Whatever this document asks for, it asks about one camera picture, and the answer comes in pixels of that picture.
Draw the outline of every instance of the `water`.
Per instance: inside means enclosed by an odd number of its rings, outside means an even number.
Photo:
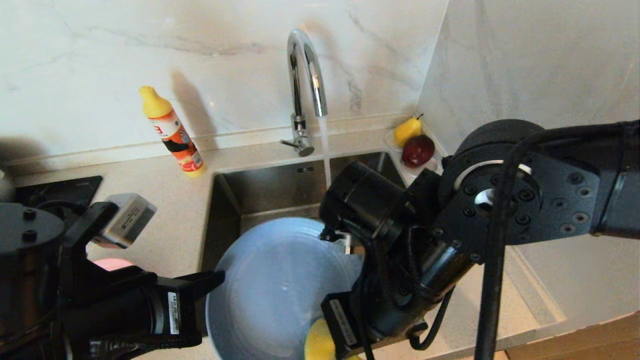
[[[329,167],[329,134],[326,130],[326,117],[318,118],[318,126],[320,127],[320,138],[322,139],[322,153],[324,156],[324,180],[326,188],[331,186],[331,168]]]

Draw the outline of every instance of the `stainless steel sink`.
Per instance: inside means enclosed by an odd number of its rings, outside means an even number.
[[[386,152],[331,159],[332,176],[354,161],[404,188]],[[231,244],[253,226],[280,217],[317,218],[325,191],[322,160],[216,175],[201,271],[214,270]]]

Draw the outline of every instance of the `black cable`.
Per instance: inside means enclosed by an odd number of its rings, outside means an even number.
[[[61,207],[61,208],[67,208],[67,209],[71,209],[71,211],[74,212],[74,214],[76,215],[82,215],[87,209],[88,207],[82,204],[78,204],[76,202],[72,202],[72,201],[67,201],[67,200],[49,200],[49,201],[45,201],[40,203],[38,206],[36,206],[36,209],[47,209],[47,208],[55,208],[55,207]]]
[[[433,319],[433,324],[431,324],[431,329],[429,330],[429,334],[424,338],[423,342],[420,342],[420,336],[411,335],[409,336],[409,343],[414,350],[427,350],[428,347],[431,346],[433,340],[436,338],[438,331],[440,330],[440,325],[442,325],[442,320],[444,319],[444,314],[447,312],[447,306],[449,306],[449,301],[451,300],[451,295],[453,295],[453,289],[456,287],[452,287],[449,292],[444,295],[442,299],[442,303],[440,304],[440,309],[438,309],[438,313],[436,314],[436,318]]]
[[[504,248],[510,234],[509,209],[515,177],[520,161],[530,147],[536,144],[569,138],[597,138],[615,135],[623,130],[621,124],[564,127],[534,133],[517,143],[506,156],[500,170],[498,186],[489,223],[487,244],[489,251],[485,259],[482,302],[476,339],[476,360],[493,359],[500,314]]]
[[[89,339],[92,359],[132,359],[153,350],[194,347],[202,343],[202,334],[107,335]]]
[[[367,332],[364,327],[364,316],[362,316],[362,311],[365,307],[364,289],[367,281],[367,274],[369,272],[368,267],[370,262],[369,255],[371,254],[371,243],[369,243],[368,240],[362,240],[362,245],[364,246],[365,254],[362,271],[358,277],[358,309],[356,310],[356,321],[358,322],[358,332],[360,333],[360,341],[362,342],[362,349],[364,350],[365,357],[367,360],[375,360],[373,356],[373,349],[371,348],[371,344],[369,343],[369,338],[367,337]]]
[[[417,225],[411,226],[408,229],[408,235],[405,238],[406,257],[409,264],[409,276],[412,284],[412,288],[409,290],[411,298],[405,304],[400,304],[392,294],[389,280],[390,274],[386,258],[387,248],[385,243],[377,241],[373,245],[373,252],[376,257],[376,263],[378,264],[378,277],[380,278],[380,290],[382,291],[382,295],[386,301],[391,303],[393,307],[401,313],[411,313],[420,302],[420,272],[416,266],[415,255],[413,254],[414,232],[419,229],[423,230],[425,228]]]

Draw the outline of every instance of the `light blue bowl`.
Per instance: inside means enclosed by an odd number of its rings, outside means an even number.
[[[329,293],[349,291],[362,258],[319,239],[322,223],[280,218],[231,245],[216,270],[225,282],[207,296],[209,338],[219,357],[303,359],[307,331]]]

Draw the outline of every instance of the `faucet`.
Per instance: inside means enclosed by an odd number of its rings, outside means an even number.
[[[307,116],[302,112],[302,101],[300,99],[300,67],[298,62],[303,59],[302,66],[305,66],[311,94],[314,98],[314,108],[316,116],[322,117],[327,114],[326,97],[324,96],[324,84],[322,72],[316,51],[311,39],[307,34],[295,29],[289,34],[287,42],[287,62],[289,63],[289,81],[291,82],[291,95],[293,96],[293,113],[291,114],[291,125],[293,126],[293,141],[281,140],[280,143],[294,147],[300,156],[311,155],[314,147],[311,146],[307,130]]]

